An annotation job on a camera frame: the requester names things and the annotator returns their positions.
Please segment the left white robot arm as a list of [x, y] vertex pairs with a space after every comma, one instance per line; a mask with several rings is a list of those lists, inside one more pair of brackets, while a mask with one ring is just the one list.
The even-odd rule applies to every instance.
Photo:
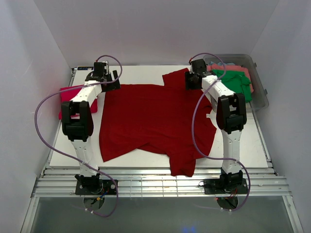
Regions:
[[72, 143], [80, 165], [80, 174], [75, 178], [86, 183], [86, 188], [92, 194], [102, 191], [103, 182], [99, 179], [99, 170], [91, 147], [94, 123], [90, 108], [101, 93], [120, 88], [118, 72], [111, 72], [107, 61], [96, 61], [78, 94], [61, 104], [62, 131]]

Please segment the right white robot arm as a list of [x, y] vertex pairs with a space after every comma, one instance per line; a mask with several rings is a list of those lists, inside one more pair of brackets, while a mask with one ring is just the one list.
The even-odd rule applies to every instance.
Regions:
[[240, 140], [247, 122], [245, 96], [227, 88], [219, 77], [207, 70], [203, 59], [190, 59], [190, 70], [185, 73], [186, 89], [202, 89], [202, 97], [210, 96], [217, 102], [216, 123], [223, 137], [221, 174], [205, 184], [206, 191], [216, 193], [249, 192], [246, 174], [240, 162]]

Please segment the dark red t shirt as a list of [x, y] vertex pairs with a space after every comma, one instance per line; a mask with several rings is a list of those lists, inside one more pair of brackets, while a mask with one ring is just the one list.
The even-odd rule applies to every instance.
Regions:
[[202, 91], [186, 90], [185, 72], [163, 75], [163, 85], [123, 84], [105, 94], [99, 132], [105, 162], [140, 149], [167, 155], [173, 176], [194, 174], [196, 160], [211, 151], [216, 128]]

